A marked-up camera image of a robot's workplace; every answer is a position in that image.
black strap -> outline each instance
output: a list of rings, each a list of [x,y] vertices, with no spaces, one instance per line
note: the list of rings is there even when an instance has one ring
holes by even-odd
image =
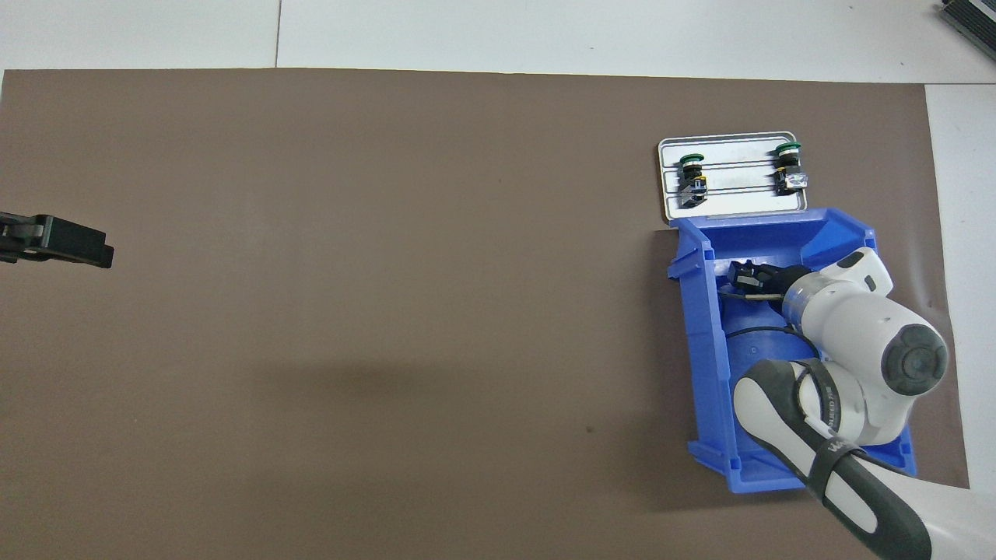
[[[816,386],[817,395],[820,397],[820,420],[833,431],[841,428],[841,396],[837,391],[837,384],[830,376],[827,367],[819,360],[793,360],[805,370],[796,380],[796,405],[799,411],[803,410],[802,402],[799,398],[799,388],[802,386],[806,376],[813,377],[813,385]]]
[[[816,456],[813,457],[813,466],[810,467],[810,475],[806,481],[806,486],[816,499],[823,503],[823,498],[827,495],[827,482],[830,481],[830,475],[837,463],[845,455],[861,450],[857,445],[837,435],[820,445],[816,450]]]

white floor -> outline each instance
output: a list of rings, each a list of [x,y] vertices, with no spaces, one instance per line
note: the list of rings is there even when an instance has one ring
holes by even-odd
[[[2,69],[391,68],[927,86],[973,488],[996,492],[996,62],[939,0],[18,0]]]

brown table surface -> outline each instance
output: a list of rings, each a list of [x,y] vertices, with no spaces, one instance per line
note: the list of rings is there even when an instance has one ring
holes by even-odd
[[[8,71],[0,209],[117,257],[0,266],[0,557],[871,558],[685,449],[655,148],[772,130],[950,344],[921,86]]]

blue plastic container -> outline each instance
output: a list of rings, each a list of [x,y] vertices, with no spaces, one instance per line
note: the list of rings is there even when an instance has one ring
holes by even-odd
[[[740,427],[732,389],[758,360],[812,358],[796,337],[748,333],[729,341],[726,333],[760,325],[785,326],[764,302],[720,298],[730,289],[730,261],[751,259],[777,266],[828,266],[858,247],[875,249],[874,230],[833,208],[745,217],[671,220],[679,232],[677,256],[667,269],[681,285],[685,332],[691,358],[698,440],[688,449],[698,462],[726,476],[737,493],[802,488],[803,484]],[[916,474],[907,427],[893,442],[867,446],[873,456]]]

metal tray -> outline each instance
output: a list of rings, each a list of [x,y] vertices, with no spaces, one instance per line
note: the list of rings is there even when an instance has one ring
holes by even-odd
[[[664,216],[667,221],[689,216],[725,216],[788,212],[806,209],[806,190],[777,196],[775,147],[796,141],[789,132],[749,133],[664,139],[657,146]],[[678,182],[684,155],[705,155],[702,172],[708,177],[708,195],[692,208],[680,205]]]

